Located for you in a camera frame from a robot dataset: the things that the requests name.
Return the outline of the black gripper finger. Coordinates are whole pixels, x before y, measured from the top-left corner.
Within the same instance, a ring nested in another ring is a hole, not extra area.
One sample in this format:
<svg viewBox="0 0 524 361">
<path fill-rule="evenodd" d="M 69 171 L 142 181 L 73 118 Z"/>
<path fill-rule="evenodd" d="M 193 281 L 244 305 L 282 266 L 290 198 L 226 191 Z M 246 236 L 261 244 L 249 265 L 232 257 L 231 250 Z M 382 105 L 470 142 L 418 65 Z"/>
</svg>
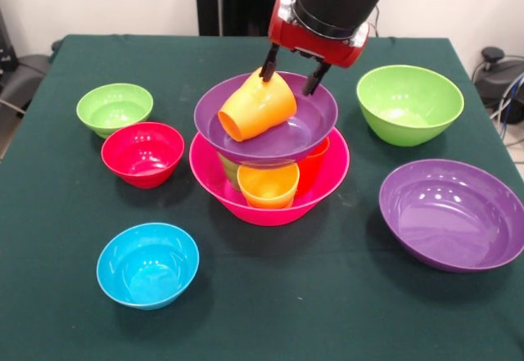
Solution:
<svg viewBox="0 0 524 361">
<path fill-rule="evenodd" d="M 261 67 L 259 77 L 261 77 L 265 83 L 271 80 L 273 73 L 276 70 L 279 49 L 280 46 L 277 43 L 273 43 Z"/>
<path fill-rule="evenodd" d="M 317 87 L 321 84 L 321 81 L 324 75 L 330 70 L 331 65 L 320 61 L 318 67 L 309 75 L 308 79 L 305 82 L 305 85 L 302 88 L 302 94 L 309 96 L 314 94 Z"/>
</svg>

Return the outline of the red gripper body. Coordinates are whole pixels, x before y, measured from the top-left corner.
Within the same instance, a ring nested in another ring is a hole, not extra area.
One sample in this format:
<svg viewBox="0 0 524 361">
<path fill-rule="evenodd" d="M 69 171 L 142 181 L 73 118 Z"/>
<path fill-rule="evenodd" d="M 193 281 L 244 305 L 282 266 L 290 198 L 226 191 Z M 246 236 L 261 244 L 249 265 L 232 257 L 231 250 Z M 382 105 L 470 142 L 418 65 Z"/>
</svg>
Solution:
<svg viewBox="0 0 524 361">
<path fill-rule="evenodd" d="M 367 44 L 370 24 L 365 21 L 349 38 L 323 37 L 302 25 L 293 9 L 295 3 L 296 0 L 275 1 L 269 23 L 269 40 L 329 65 L 352 66 Z"/>
</svg>

